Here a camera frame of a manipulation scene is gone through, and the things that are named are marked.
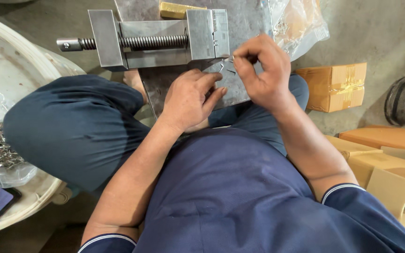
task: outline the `dark blue pants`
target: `dark blue pants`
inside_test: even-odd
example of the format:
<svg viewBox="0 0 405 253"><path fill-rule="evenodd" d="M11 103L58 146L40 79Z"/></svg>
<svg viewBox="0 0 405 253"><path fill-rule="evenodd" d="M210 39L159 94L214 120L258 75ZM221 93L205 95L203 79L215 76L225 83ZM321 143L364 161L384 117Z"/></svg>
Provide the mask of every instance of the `dark blue pants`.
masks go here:
<svg viewBox="0 0 405 253"><path fill-rule="evenodd" d="M291 75L289 89L306 108L304 79ZM142 95L126 84L95 75L59 78L9 110L4 136L23 158L50 175L102 192L149 132L134 119L142 106ZM252 102L217 110L209 123L249 131L287 155L276 120Z"/></svg>

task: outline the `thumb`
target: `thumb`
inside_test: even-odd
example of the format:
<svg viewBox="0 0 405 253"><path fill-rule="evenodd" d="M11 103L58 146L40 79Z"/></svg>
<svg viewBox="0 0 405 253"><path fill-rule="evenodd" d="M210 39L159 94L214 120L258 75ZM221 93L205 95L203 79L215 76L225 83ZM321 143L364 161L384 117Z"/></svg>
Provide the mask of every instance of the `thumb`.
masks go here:
<svg viewBox="0 0 405 253"><path fill-rule="evenodd" d="M202 105L202 111L210 114L217 102L228 92L228 88L217 88Z"/></svg>
<svg viewBox="0 0 405 253"><path fill-rule="evenodd" d="M254 66L244 57L236 57L233 60L233 65L237 74L242 79L245 86L253 85L259 78L257 77Z"/></svg>

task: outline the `blue t-shirt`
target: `blue t-shirt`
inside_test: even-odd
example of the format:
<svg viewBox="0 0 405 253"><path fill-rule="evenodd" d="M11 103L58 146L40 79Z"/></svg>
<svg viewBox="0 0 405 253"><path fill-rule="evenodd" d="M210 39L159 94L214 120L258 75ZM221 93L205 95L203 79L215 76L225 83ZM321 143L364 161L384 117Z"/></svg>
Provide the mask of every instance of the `blue t-shirt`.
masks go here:
<svg viewBox="0 0 405 253"><path fill-rule="evenodd" d="M80 253L405 252L405 228L363 188L317 202L267 142L238 129L200 131L171 153L136 243L120 234Z"/></svg>

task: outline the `hand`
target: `hand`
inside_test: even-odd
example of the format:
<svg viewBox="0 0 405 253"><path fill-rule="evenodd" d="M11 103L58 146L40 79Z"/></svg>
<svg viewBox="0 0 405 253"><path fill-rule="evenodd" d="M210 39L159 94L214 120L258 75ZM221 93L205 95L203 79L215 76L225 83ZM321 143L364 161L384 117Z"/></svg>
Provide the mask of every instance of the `hand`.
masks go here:
<svg viewBox="0 0 405 253"><path fill-rule="evenodd" d="M251 100L276 115L298 106L289 90L290 58L267 35L256 36L234 53L234 67ZM250 60L259 60L264 70L257 75Z"/></svg>
<svg viewBox="0 0 405 253"><path fill-rule="evenodd" d="M222 78L220 73L204 73L199 69L183 73L168 90L158 120L181 132L201 123L227 92L227 88L221 87L206 99L207 92Z"/></svg>

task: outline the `shirt sleeve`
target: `shirt sleeve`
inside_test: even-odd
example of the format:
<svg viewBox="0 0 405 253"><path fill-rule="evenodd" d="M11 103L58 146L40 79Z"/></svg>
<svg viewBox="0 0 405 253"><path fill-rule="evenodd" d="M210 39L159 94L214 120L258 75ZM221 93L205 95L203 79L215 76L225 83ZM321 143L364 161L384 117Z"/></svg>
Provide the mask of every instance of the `shirt sleeve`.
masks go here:
<svg viewBox="0 0 405 253"><path fill-rule="evenodd" d="M132 253L135 246L124 234L101 234L84 243L78 253Z"/></svg>
<svg viewBox="0 0 405 253"><path fill-rule="evenodd" d="M405 252L405 228L362 187L354 184L333 186L324 194L321 203L348 215L395 252Z"/></svg>

